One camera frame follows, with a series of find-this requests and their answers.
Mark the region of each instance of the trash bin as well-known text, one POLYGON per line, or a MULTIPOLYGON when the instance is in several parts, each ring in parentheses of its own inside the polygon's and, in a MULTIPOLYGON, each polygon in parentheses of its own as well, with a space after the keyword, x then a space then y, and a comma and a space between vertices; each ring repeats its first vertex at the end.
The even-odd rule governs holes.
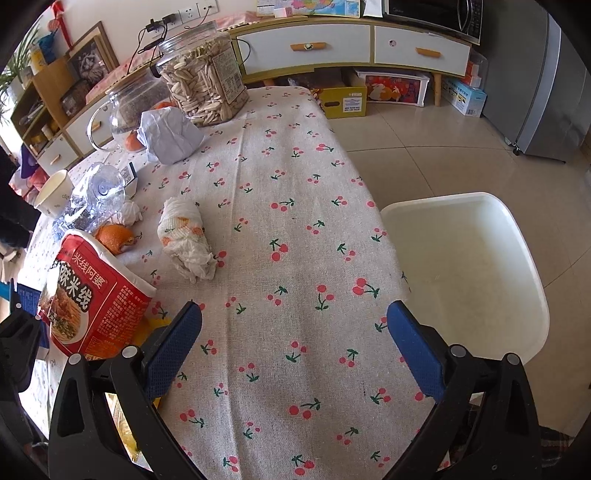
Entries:
POLYGON ((523 363, 548 335, 544 289, 507 207, 489 193, 394 203, 381 212, 411 292, 406 304, 448 343, 523 363))

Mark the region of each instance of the tablecloth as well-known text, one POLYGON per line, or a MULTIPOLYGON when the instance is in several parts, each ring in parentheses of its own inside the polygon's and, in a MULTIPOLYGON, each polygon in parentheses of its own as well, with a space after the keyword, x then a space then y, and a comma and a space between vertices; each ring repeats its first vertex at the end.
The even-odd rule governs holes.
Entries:
MULTIPOLYGON (((188 300, 203 313, 164 421, 209 479, 382 478, 433 402, 388 334, 385 311, 408 286, 363 179, 300 87, 250 90, 233 120, 204 132, 173 166, 106 158, 138 170, 144 219, 118 258, 158 289, 147 315, 172 318, 188 300), (212 281, 191 285, 162 252, 156 227, 173 196, 200 209, 212 281)), ((74 182, 104 157, 73 168, 74 182)), ((19 280, 41 288, 56 251, 44 219, 19 280)), ((48 410, 64 360, 51 350, 48 410)))

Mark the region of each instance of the blue box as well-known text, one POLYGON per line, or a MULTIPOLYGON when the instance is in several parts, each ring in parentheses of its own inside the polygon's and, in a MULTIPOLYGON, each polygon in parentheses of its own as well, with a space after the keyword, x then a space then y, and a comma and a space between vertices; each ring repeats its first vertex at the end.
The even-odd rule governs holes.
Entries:
POLYGON ((482 90, 469 87, 455 77, 443 78, 441 96, 465 116, 480 116, 486 100, 486 94, 482 90))

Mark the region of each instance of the orange wooden handle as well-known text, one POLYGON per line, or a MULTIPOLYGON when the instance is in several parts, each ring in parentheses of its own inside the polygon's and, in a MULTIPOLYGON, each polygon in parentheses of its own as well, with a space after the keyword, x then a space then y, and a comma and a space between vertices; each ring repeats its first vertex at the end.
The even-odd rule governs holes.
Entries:
POLYGON ((441 57, 441 52, 437 50, 429 50, 428 48, 415 48, 419 55, 424 55, 426 57, 432 57, 434 59, 438 59, 441 57))
POLYGON ((326 48, 326 42, 293 43, 290 47, 293 51, 324 50, 326 48))

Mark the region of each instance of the plaid fabric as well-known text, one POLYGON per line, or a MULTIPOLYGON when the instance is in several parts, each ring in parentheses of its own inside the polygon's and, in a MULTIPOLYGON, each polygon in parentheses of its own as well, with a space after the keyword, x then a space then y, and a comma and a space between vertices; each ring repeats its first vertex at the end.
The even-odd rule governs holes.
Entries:
MULTIPOLYGON (((470 408, 464 415, 464 420, 460 426, 456 438, 449 450, 452 464, 458 462, 466 449, 466 444, 472 427, 480 412, 479 405, 470 405, 470 408)), ((546 427, 540 427, 540 441, 542 445, 542 467, 548 468, 554 466, 564 455, 574 438, 564 433, 557 432, 546 427)))

